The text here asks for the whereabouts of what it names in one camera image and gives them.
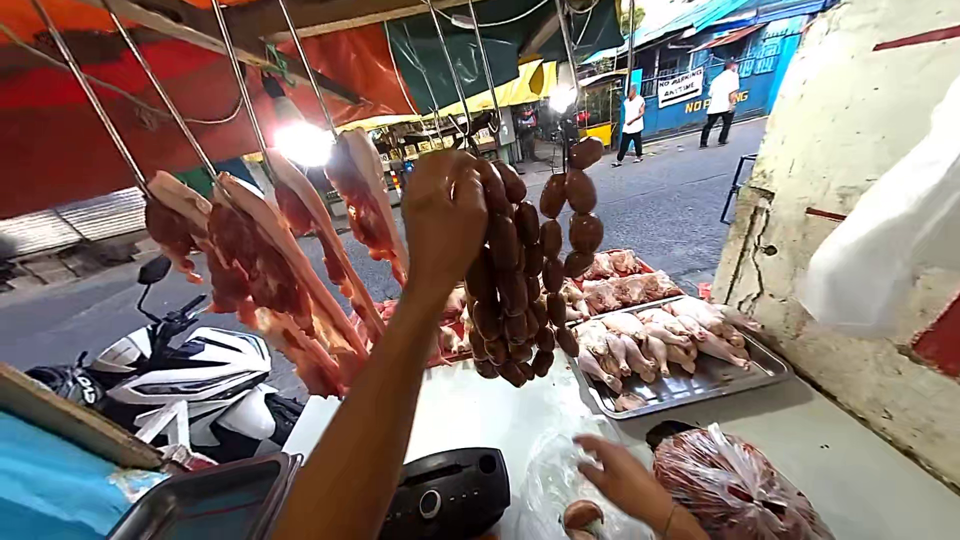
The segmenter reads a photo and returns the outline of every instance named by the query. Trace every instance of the string of sausages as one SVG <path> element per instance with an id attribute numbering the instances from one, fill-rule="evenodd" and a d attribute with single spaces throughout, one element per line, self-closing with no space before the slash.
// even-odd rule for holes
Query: string of sausages
<path id="1" fill-rule="evenodd" d="M 549 218 L 542 225 L 537 207 L 524 200 L 527 187 L 514 168 L 501 160 L 478 161 L 489 221 L 486 245 L 465 282 L 472 321 L 468 338 L 481 377 L 503 377 L 519 388 L 546 376 L 557 345 L 568 355 L 579 354 L 565 325 L 560 289 L 564 275 L 578 277 L 590 267 L 603 240 L 603 223 L 592 213 L 596 188 L 583 172 L 603 150 L 596 137 L 570 147 L 568 171 L 551 176 L 540 196 L 540 213 Z M 556 217 L 567 202 L 574 210 L 569 225 L 573 251 L 560 262 L 564 239 Z"/>

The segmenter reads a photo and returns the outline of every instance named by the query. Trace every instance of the street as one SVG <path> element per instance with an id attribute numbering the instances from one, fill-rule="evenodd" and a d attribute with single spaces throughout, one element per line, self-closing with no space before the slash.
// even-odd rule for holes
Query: street
<path id="1" fill-rule="evenodd" d="M 604 156 L 588 170 L 597 187 L 595 212 L 605 226 L 600 249 L 634 249 L 689 293 L 696 292 L 699 282 L 712 282 L 726 241 L 727 226 L 719 219 L 733 172 L 741 155 L 756 152 L 765 124 L 765 119 L 758 119 L 734 125 L 730 144 L 722 148 L 715 146 L 714 133 L 712 146 L 697 150 L 698 134 L 691 134 L 646 145 L 641 163 L 634 164 L 628 156 L 624 166 L 611 168 L 615 154 Z M 542 147 L 539 152 L 541 158 L 549 158 Z M 528 185 L 527 198 L 536 203 L 551 174 L 549 163 L 523 163 L 521 168 L 526 171 L 521 178 Z M 394 214 L 402 234 L 399 209 L 394 209 Z M 569 209 L 558 218 L 564 234 L 568 215 Z M 400 290 L 389 264 L 370 259 L 367 248 L 350 233 L 341 238 L 373 298 L 395 298 Z M 320 242 L 307 237 L 300 245 L 333 295 L 348 308 L 337 288 L 326 280 Z M 196 259 L 203 269 L 203 258 Z M 147 321 L 135 309 L 142 292 L 136 283 L 137 270 L 138 265 L 127 264 L 75 282 L 0 295 L 0 358 L 21 370 L 72 362 L 80 352 L 96 355 L 143 326 Z M 188 283 L 171 272 L 154 286 L 145 307 L 162 314 L 207 292 L 208 287 Z M 204 315 L 200 324 L 243 330 L 230 314 Z M 288 397 L 305 395 L 292 364 L 276 352 L 268 382 Z"/>

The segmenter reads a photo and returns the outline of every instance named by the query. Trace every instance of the plastic bag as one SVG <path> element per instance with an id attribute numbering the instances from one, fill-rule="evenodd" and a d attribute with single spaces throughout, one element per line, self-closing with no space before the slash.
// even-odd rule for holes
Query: plastic bag
<path id="1" fill-rule="evenodd" d="M 570 503 L 587 499 L 604 513 L 603 540 L 652 540 L 651 530 L 607 501 L 577 471 L 577 462 L 587 454 L 573 444 L 573 435 L 593 433 L 608 439 L 618 437 L 602 416 L 571 419 L 563 430 L 551 430 L 534 444 L 527 476 L 520 488 L 516 525 L 511 538 L 563 540 L 567 538 L 561 517 Z"/>
<path id="2" fill-rule="evenodd" d="M 714 539 L 832 540 L 810 501 L 750 443 L 716 424 L 664 439 L 654 476 Z"/>
<path id="3" fill-rule="evenodd" d="M 801 303 L 847 333 L 893 328 L 914 269 L 960 270 L 960 78 L 930 115 L 930 131 L 883 174 L 807 265 Z"/>

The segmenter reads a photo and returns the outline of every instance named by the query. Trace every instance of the motorcycle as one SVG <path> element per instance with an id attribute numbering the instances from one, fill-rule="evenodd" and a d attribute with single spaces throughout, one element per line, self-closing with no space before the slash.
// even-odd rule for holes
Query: motorcycle
<path id="1" fill-rule="evenodd" d="M 167 275 L 170 266 L 170 259 L 160 256 L 144 264 L 137 277 L 145 287 L 136 309 L 151 324 L 120 338 L 86 367 L 81 356 L 78 365 L 35 368 L 28 375 L 94 406 L 132 432 L 164 407 L 186 401 L 193 450 L 219 462 L 250 457 L 267 440 L 283 446 L 303 405 L 279 396 L 264 383 L 271 361 L 262 338 L 200 327 L 174 347 L 173 338 L 198 322 L 203 308 L 197 307 L 206 296 L 199 295 L 163 317 L 143 307 L 151 287 Z M 102 399 L 95 391 L 99 388 L 86 390 L 90 386 L 103 389 Z"/>

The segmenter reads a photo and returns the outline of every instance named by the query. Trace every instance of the metal tray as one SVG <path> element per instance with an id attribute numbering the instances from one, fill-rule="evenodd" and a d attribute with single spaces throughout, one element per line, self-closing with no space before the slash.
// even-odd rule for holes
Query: metal tray
<path id="1" fill-rule="evenodd" d="M 642 306 L 626 307 L 593 318 L 602 319 L 612 313 L 619 312 L 643 311 L 673 302 L 678 298 L 682 297 L 667 298 Z M 673 375 L 670 379 L 658 377 L 657 380 L 648 383 L 644 382 L 637 374 L 624 378 L 624 391 L 633 392 L 647 401 L 647 405 L 634 410 L 616 412 L 613 407 L 616 394 L 606 384 L 594 381 L 582 373 L 578 377 L 583 378 L 587 383 L 588 392 L 596 401 L 600 410 L 614 420 L 626 420 L 675 406 L 728 396 L 793 377 L 793 369 L 783 358 L 764 347 L 748 333 L 744 332 L 744 337 L 747 341 L 747 352 L 750 354 L 751 361 L 750 369 L 747 371 L 719 358 L 700 353 L 696 360 L 697 369 L 693 374 L 688 374 L 676 364 L 670 364 L 670 373 Z M 572 358 L 568 356 L 566 360 L 575 372 L 580 371 Z"/>
<path id="2" fill-rule="evenodd" d="M 300 461 L 272 454 L 170 477 L 127 511 L 108 540 L 267 538 Z"/>

